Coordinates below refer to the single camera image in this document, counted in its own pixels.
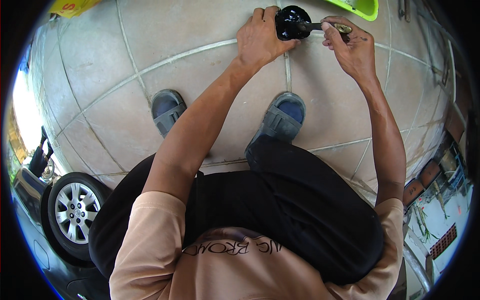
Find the t-shirt sleeve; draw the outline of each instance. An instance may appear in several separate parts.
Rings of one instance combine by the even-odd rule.
[[[185,234],[185,204],[164,192],[133,203],[110,276],[112,299],[158,299],[172,278]]]
[[[326,283],[328,291],[336,299],[385,300],[395,287],[402,264],[403,204],[399,199],[392,198],[380,203],[374,209],[384,229],[382,257],[375,267],[357,283],[345,286]]]

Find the yellow bag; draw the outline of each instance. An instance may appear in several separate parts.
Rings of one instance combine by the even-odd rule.
[[[49,12],[62,17],[72,18],[79,16],[86,10],[97,5],[101,0],[55,0]]]

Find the person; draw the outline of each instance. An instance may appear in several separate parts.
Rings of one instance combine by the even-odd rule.
[[[36,176],[39,177],[42,176],[42,173],[45,171],[45,167],[48,164],[48,160],[53,154],[53,149],[52,146],[50,145],[50,142],[47,141],[47,146],[48,146],[48,152],[46,156],[43,156],[43,144],[47,140],[47,133],[45,132],[45,129],[42,126],[42,138],[40,139],[40,144],[36,148],[35,152],[33,153],[32,160],[30,161],[30,165],[28,166],[28,169]]]
[[[346,18],[322,20],[323,45],[370,110],[375,208],[291,144],[305,120],[293,93],[268,108],[245,151],[250,170],[198,172],[238,92],[300,44],[277,39],[277,9],[254,10],[237,32],[237,57],[188,109],[173,90],[153,98],[165,139],[123,179],[90,228],[90,255],[112,299],[386,299],[395,286],[405,150],[375,73],[373,37]],[[352,27],[348,43],[335,22]]]

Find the blue sock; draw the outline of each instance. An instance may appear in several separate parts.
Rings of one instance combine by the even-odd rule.
[[[297,121],[298,123],[301,123],[302,122],[302,115],[301,115],[301,109],[300,109],[300,106],[294,104],[294,103],[291,103],[291,102],[288,102],[288,101],[285,101],[285,102],[282,102],[279,106],[278,106],[278,109],[283,111],[284,113],[286,113],[287,115],[291,116],[292,118],[295,119],[295,121]]]
[[[161,114],[171,110],[172,108],[174,108],[175,106],[177,106],[178,104],[173,101],[173,100],[166,100],[166,101],[162,101],[160,102],[157,107],[155,108],[155,111],[157,113],[157,116],[160,116]]]

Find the gray sandal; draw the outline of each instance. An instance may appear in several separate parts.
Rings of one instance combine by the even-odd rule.
[[[177,106],[166,112],[158,115],[158,107],[162,102],[175,101]],[[177,91],[165,89],[156,93],[152,98],[152,105],[150,110],[152,111],[152,118],[155,126],[160,134],[165,138],[167,133],[172,129],[173,124],[178,120],[182,113],[187,109],[185,102]]]
[[[298,123],[294,118],[292,118],[278,108],[278,106],[283,102],[291,102],[300,107],[302,115],[301,123]],[[278,140],[291,144],[295,136],[297,136],[297,134],[299,133],[303,122],[305,121],[306,110],[307,109],[305,107],[305,103],[298,95],[294,93],[283,93],[278,96],[272,102],[272,104],[270,104],[270,107],[265,114],[264,120],[260,125],[260,129],[257,131],[255,136],[248,144],[247,148],[245,149],[245,153],[247,152],[247,149],[250,147],[250,145],[253,144],[253,142],[255,142],[256,139],[262,134],[269,135]]]

